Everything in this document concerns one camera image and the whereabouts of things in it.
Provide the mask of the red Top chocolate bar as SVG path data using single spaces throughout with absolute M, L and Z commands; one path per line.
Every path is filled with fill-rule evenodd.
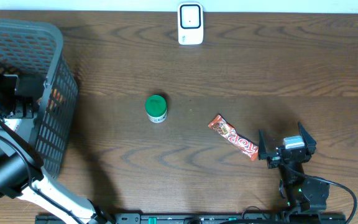
M 220 114 L 208 124 L 208 127 L 215 130 L 220 136 L 238 148 L 241 153 L 247 155 L 252 161 L 257 159 L 259 152 L 258 145 L 238 134 L 235 127 L 229 124 Z

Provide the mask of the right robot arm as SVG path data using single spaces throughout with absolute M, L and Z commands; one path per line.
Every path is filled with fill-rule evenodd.
M 278 168 L 281 176 L 279 191 L 289 203 L 282 212 L 285 222 L 299 220 L 302 215 L 318 216 L 326 209 L 329 184 L 304 173 L 303 164 L 309 162 L 316 150 L 316 141 L 298 123 L 299 135 L 283 139 L 275 151 L 268 152 L 263 132 L 259 131 L 258 159 L 267 161 L 269 169 Z

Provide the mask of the green lid white jar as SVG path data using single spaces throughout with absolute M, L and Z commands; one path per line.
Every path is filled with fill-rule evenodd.
M 148 119 L 153 123 L 164 122 L 167 118 L 167 102 L 160 95 L 152 95 L 145 102 L 145 111 Z

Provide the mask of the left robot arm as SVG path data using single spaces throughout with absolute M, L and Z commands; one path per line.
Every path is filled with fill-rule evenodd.
M 19 84 L 17 75 L 0 78 L 0 198 L 34 203 L 65 223 L 115 223 L 109 213 L 57 182 L 37 151 L 5 124 L 32 119 L 39 108 L 32 95 L 18 95 Z

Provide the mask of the small orange snack packet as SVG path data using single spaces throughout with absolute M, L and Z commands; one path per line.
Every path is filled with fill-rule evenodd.
M 65 105 L 66 99 L 60 93 L 60 91 L 54 88 L 51 92 L 50 99 L 48 101 L 48 108 L 51 111 L 59 110 L 61 106 Z

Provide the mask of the white Panadol medicine box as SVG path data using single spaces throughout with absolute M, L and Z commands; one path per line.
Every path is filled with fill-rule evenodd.
M 5 119 L 4 124 L 7 125 L 10 129 L 14 132 L 17 132 L 20 126 L 21 120 L 20 119 Z

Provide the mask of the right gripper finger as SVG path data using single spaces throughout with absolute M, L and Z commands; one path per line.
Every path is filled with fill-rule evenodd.
M 310 154 L 314 154 L 316 150 L 316 141 L 311 137 L 311 135 L 306 131 L 306 129 L 303 127 L 303 125 L 300 122 L 298 122 L 298 129 L 308 152 Z
M 259 130 L 258 158 L 259 158 L 259 160 L 266 160 L 266 158 L 267 158 L 267 151 L 266 151 L 266 147 L 265 147 L 265 141 L 264 141 L 262 130 Z

